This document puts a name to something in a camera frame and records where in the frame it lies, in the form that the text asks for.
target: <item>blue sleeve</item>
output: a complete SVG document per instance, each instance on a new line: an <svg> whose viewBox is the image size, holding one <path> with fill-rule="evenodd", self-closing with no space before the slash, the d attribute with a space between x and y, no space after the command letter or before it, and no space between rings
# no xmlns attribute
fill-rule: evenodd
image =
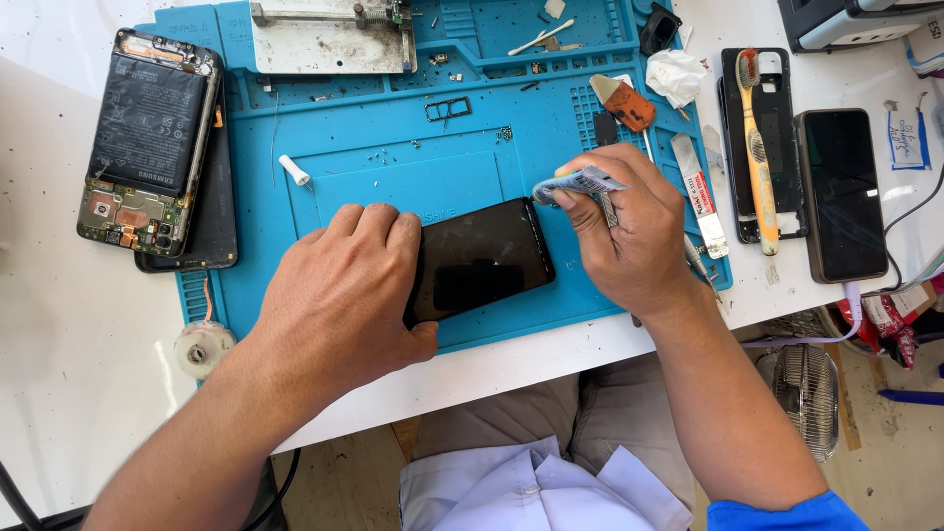
<svg viewBox="0 0 944 531"><path fill-rule="evenodd" d="M865 523L831 490L786 511L765 511L737 502L708 505L708 530L788 531L865 529Z"/></svg>

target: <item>phone screen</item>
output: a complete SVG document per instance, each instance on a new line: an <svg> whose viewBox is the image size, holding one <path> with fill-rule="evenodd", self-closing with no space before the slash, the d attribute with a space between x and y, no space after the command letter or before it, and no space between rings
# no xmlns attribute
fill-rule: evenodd
<svg viewBox="0 0 944 531"><path fill-rule="evenodd" d="M520 197L423 228L403 321L439 320L550 283L554 267L531 200Z"/></svg>
<svg viewBox="0 0 944 531"><path fill-rule="evenodd" d="M868 115L809 113L805 126L823 276L841 281L885 274L888 261Z"/></svg>

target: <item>screwdriver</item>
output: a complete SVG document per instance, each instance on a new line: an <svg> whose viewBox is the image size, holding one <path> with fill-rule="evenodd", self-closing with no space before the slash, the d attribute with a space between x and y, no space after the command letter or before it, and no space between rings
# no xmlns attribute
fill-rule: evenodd
<svg viewBox="0 0 944 531"><path fill-rule="evenodd" d="M692 243L692 239L688 237L688 234L685 234L685 259L688 260L688 264L695 268L696 271L708 282L708 285L711 286L711 290L715 293L715 299L718 302L721 301L721 296L717 293L715 285L711 282L711 277L708 275L708 269L705 267L704 262L701 261L701 255L698 250L695 249L695 244Z"/></svg>

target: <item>sim card tray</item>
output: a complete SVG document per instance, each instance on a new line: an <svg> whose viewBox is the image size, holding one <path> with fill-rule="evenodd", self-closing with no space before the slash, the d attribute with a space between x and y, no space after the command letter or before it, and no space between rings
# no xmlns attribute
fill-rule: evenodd
<svg viewBox="0 0 944 531"><path fill-rule="evenodd" d="M453 104L459 104L456 107L461 109L460 111L455 111L452 109ZM445 106L446 113L443 113L443 106ZM433 115L430 116L430 107L433 109ZM454 97L452 99L444 99L443 101L437 101L435 103L428 103L423 106L423 109L426 111L426 119L430 122L435 122L437 120L447 120L449 118L455 118L456 116L462 116L464 114L472 113L472 104L469 103L469 97Z"/></svg>

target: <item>hand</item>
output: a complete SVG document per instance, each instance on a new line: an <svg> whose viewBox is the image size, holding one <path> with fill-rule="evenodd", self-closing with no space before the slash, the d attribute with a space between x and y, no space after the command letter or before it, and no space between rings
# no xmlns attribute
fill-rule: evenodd
<svg viewBox="0 0 944 531"><path fill-rule="evenodd" d="M403 325L419 243L415 214L382 203L345 205L326 229L285 252L259 320L241 343L248 348L239 354L259 358L257 366L292 402L280 406L297 413L298 421L436 353L437 323L412 331Z"/></svg>
<svg viewBox="0 0 944 531"><path fill-rule="evenodd" d="M554 190L554 200L577 233L590 280L609 300L643 321L690 304L695 290L706 286L695 279L685 261L684 196L628 143L578 155L554 175L591 165L632 188L610 192L619 219L611 229L590 196Z"/></svg>

